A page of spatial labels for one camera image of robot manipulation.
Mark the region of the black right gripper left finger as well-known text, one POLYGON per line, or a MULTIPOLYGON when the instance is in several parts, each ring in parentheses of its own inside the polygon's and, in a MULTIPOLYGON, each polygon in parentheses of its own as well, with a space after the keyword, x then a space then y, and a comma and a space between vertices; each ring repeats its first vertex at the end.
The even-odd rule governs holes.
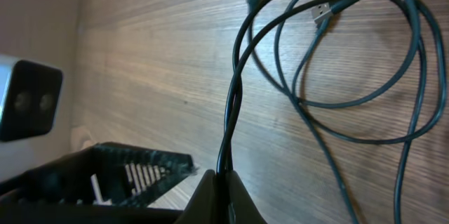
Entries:
POLYGON ((191 199, 175 224, 216 224, 217 192, 216 174, 207 170, 200 180, 191 199))

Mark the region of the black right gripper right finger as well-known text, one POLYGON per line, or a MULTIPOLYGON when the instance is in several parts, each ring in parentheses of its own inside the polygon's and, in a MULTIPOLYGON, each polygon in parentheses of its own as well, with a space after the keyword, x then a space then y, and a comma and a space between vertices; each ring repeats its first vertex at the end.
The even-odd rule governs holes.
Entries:
POLYGON ((230 171, 226 179, 229 190, 229 222, 231 224, 267 224, 251 199, 238 173, 230 171))

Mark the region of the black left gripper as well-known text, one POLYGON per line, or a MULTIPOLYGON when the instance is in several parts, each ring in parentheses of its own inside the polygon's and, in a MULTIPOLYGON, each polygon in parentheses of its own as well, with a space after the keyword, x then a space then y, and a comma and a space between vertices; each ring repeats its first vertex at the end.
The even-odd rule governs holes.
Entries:
POLYGON ((99 143, 1 182, 2 223, 174 223, 150 204, 196 173, 192 156, 99 143))

